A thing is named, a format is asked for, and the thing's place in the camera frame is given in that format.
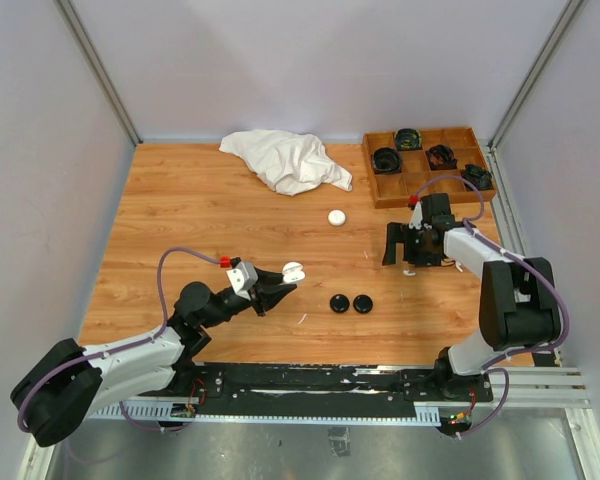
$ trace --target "wall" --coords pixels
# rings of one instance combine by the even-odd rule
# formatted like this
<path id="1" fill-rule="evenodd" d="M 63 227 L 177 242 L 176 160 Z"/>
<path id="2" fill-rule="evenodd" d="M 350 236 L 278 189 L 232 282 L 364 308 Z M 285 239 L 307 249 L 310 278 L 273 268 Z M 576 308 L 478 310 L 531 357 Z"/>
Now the wall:
<path id="1" fill-rule="evenodd" d="M 600 423 L 600 0 L 589 2 L 500 149 L 522 228 L 573 317 L 565 349 Z"/>
<path id="2" fill-rule="evenodd" d="M 488 138 L 565 0 L 75 0 L 145 140 L 237 129 Z"/>
<path id="3" fill-rule="evenodd" d="M 78 333 L 131 154 L 53 2 L 0 1 L 0 479 L 30 438 L 11 389 Z"/>

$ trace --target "wooden box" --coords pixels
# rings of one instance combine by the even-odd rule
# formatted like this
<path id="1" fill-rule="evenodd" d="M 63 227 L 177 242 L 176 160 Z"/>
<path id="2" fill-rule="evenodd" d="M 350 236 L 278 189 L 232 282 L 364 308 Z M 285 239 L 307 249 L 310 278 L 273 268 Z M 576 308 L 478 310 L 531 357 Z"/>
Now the wooden box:
<path id="1" fill-rule="evenodd" d="M 452 175 L 460 177 L 460 172 L 469 163 L 488 169 L 473 130 L 469 127 L 418 129 L 422 136 L 422 149 L 399 152 L 402 157 L 402 173 L 376 175 L 373 171 L 373 152 L 382 147 L 396 148 L 394 132 L 367 133 L 362 141 L 362 148 L 371 183 L 371 193 L 375 208 L 404 207 L 409 196 L 434 177 Z M 458 160 L 457 170 L 432 171 L 427 161 L 426 151 L 431 147 L 443 144 L 451 147 Z M 491 181 L 492 190 L 482 190 L 485 201 L 490 201 L 496 194 L 495 184 Z M 478 197 L 468 187 L 456 180 L 441 180 L 422 192 L 448 193 L 451 203 L 477 202 Z"/>

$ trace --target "white round object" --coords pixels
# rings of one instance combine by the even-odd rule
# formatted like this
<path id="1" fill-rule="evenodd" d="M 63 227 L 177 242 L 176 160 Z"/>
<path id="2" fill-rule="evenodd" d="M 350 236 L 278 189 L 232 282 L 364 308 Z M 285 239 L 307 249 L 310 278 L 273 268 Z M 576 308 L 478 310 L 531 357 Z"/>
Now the white round object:
<path id="1" fill-rule="evenodd" d="M 347 216 L 342 210 L 331 210 L 328 219 L 329 223 L 334 227 L 341 227 L 347 221 Z"/>

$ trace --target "gray floor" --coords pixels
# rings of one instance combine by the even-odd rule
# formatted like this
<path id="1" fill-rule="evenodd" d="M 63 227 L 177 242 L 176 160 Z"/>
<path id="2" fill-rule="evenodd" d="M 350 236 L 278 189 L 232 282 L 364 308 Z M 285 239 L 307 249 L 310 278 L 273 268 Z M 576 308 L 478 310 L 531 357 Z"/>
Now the gray floor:
<path id="1" fill-rule="evenodd" d="M 73 435 L 76 455 L 120 455 L 97 465 L 66 462 L 58 448 L 48 480 L 60 479 L 582 479 L 561 413 L 506 411 L 462 441 L 427 427 L 349 430 L 349 456 L 336 456 L 329 427 L 194 424 L 178 434 L 90 420 Z"/>

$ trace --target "wooden tabletop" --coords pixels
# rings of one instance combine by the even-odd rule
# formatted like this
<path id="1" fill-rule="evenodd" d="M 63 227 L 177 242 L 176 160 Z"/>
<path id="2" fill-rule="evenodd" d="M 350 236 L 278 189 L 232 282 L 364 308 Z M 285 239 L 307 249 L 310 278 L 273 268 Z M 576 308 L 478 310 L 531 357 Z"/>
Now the wooden tabletop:
<path id="1" fill-rule="evenodd" d="M 218 145 L 140 145 L 81 343 L 120 340 L 161 322 L 156 266 L 175 245 L 240 256 L 270 271 L 298 261 L 307 275 L 266 317 L 247 311 L 210 329 L 213 340 L 200 361 L 430 365 L 443 347 L 462 341 L 478 325 L 478 280 L 454 267 L 406 277 L 405 265 L 381 266 L 386 224 L 408 222 L 411 212 L 373 208 L 360 145 L 329 145 L 327 153 L 353 174 L 353 191 L 321 185 L 287 197 Z M 333 209 L 347 214 L 344 226 L 327 222 Z M 477 204 L 454 206 L 460 217 L 477 211 Z M 490 208 L 477 224 L 498 239 Z M 192 281 L 214 291 L 229 285 L 218 266 L 174 253 L 164 268 L 170 312 Z M 352 301 L 367 294 L 373 311 L 333 313 L 329 299 L 336 293 Z"/>

